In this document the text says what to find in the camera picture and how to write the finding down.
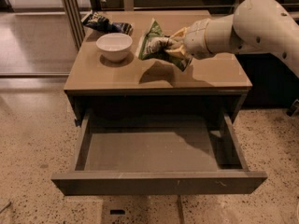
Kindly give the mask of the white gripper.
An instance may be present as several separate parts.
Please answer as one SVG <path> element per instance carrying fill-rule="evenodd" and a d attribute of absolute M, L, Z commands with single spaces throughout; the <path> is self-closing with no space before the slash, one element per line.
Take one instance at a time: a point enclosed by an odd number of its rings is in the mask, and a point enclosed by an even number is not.
<path fill-rule="evenodd" d="M 183 44 L 175 44 L 167 47 L 164 51 L 172 57 L 189 59 L 191 56 L 197 60 L 213 57 L 207 47 L 205 34 L 210 19 L 195 21 L 190 27 L 183 27 L 170 36 L 176 42 L 183 41 Z"/>

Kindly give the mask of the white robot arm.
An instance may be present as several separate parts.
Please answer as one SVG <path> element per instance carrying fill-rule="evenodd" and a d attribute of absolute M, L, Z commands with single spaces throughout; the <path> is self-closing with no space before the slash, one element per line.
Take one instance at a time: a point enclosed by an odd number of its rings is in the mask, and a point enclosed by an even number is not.
<path fill-rule="evenodd" d="M 276 0 L 245 0 L 231 15 L 196 21 L 166 51 L 198 60 L 219 53 L 271 53 L 299 77 L 299 26 Z"/>

